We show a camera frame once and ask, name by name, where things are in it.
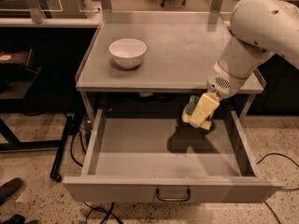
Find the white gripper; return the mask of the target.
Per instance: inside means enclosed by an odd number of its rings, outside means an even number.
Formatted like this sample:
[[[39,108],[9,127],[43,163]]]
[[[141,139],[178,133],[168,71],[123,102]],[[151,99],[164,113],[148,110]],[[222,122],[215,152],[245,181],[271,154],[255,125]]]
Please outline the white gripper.
[[[245,82],[244,78],[229,75],[218,63],[215,63],[207,76],[206,85],[209,92],[203,93],[199,97],[190,120],[185,123],[191,124],[194,128],[202,128],[209,131],[212,127],[211,117],[220,105],[220,100],[237,94]]]

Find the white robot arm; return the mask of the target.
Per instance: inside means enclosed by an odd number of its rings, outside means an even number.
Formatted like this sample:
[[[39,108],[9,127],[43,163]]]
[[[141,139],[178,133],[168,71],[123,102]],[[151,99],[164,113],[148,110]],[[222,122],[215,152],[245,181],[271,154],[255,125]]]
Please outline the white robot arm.
[[[220,101],[237,94],[253,71],[277,54],[299,68],[299,8],[281,0],[240,0],[230,20],[233,36],[211,67],[207,92],[193,95],[182,120],[208,130]]]

